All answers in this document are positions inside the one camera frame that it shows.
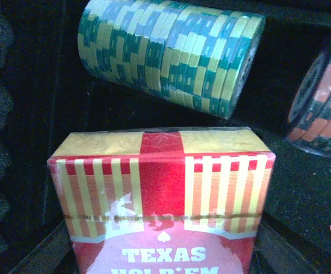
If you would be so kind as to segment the red playing card box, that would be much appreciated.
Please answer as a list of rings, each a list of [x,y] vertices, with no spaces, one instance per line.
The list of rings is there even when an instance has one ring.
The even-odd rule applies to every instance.
[[[80,273],[248,273],[275,154],[249,128],[70,134],[47,164]]]

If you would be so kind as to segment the green poker chip stack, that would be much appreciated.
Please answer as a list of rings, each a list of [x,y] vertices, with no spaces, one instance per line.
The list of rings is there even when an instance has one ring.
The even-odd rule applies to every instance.
[[[94,77],[231,117],[265,17],[176,1],[89,1],[78,51]]]

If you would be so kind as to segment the aluminium poker case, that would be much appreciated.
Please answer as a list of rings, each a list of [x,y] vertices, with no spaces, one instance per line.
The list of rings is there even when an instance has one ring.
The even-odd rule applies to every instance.
[[[77,49],[86,1],[0,1],[0,273],[77,273],[47,159],[71,132],[248,126],[276,154],[254,273],[331,273],[331,159],[284,139],[331,14],[256,1],[266,16],[230,120],[92,77]]]

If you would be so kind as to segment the brown poker chip stack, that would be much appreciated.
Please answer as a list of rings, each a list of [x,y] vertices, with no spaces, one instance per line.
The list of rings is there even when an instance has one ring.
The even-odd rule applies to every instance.
[[[308,153],[331,158],[331,36],[294,97],[285,138]]]

